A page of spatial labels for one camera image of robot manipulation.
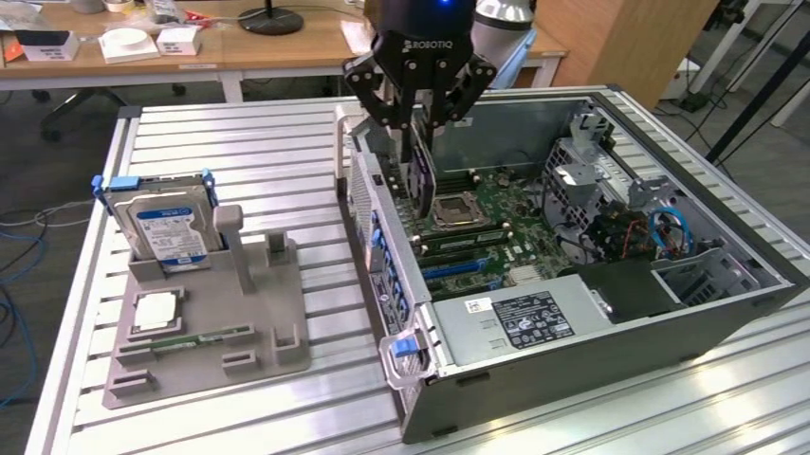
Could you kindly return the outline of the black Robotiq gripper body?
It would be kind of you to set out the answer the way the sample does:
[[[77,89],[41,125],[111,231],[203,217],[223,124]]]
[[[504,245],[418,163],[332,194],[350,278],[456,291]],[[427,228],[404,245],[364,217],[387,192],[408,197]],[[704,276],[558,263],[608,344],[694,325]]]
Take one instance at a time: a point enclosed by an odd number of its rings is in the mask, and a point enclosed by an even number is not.
[[[388,0],[374,2],[372,54],[379,64],[400,64],[406,56],[447,58],[466,64],[472,57],[474,1]]]

